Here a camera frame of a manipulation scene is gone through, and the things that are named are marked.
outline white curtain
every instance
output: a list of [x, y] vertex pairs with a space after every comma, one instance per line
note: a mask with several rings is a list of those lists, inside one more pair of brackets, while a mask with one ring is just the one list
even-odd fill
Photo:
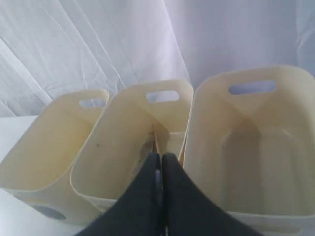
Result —
[[61, 94], [272, 64], [315, 74], [314, 0], [1, 0], [0, 117]]

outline white table surface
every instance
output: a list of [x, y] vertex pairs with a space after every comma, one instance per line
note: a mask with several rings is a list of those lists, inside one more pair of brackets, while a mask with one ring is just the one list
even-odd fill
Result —
[[[0, 118], [0, 163], [35, 118], [36, 116]], [[1, 236], [72, 236], [81, 229], [80, 226], [50, 220], [0, 190]], [[303, 236], [315, 236], [315, 230], [304, 230]]]

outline small storage bin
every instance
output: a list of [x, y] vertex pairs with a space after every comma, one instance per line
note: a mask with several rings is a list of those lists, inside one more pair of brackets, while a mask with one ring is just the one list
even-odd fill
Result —
[[314, 227], [314, 104], [314, 78], [297, 67], [209, 78], [195, 93], [185, 171], [254, 228], [297, 235]]
[[96, 98], [107, 102], [109, 93], [87, 90], [54, 100], [0, 164], [0, 188], [53, 219], [86, 224], [96, 218], [101, 212], [70, 185], [72, 163], [103, 110], [79, 102]]
[[138, 84], [118, 93], [73, 166], [73, 189], [106, 211], [137, 175], [153, 132], [161, 154], [180, 156], [192, 100], [193, 88], [185, 80]]

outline cream plastic bin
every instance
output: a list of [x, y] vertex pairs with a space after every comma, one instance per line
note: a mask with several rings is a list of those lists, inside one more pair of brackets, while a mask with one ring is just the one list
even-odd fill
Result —
[[184, 169], [254, 228], [297, 235], [315, 227], [312, 75], [275, 66], [206, 80], [192, 106]]
[[87, 90], [54, 100], [1, 163], [0, 188], [50, 218], [74, 224], [96, 218], [100, 211], [70, 185], [72, 163], [103, 110], [79, 102], [95, 98], [107, 102], [109, 94]]
[[73, 189], [106, 211], [137, 175], [149, 154], [145, 146], [152, 131], [161, 154], [180, 156], [192, 100], [193, 88], [185, 80], [138, 84], [118, 93], [73, 166]]

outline bin handle hole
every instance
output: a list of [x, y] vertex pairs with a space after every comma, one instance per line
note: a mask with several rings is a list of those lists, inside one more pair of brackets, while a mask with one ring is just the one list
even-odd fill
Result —
[[276, 89], [276, 83], [272, 80], [261, 80], [242, 84], [235, 84], [229, 87], [231, 95], [245, 95], [273, 92]]
[[105, 107], [106, 102], [101, 98], [80, 100], [79, 104], [83, 108]]
[[175, 102], [179, 100], [179, 94], [176, 91], [149, 92], [146, 99], [149, 103]]

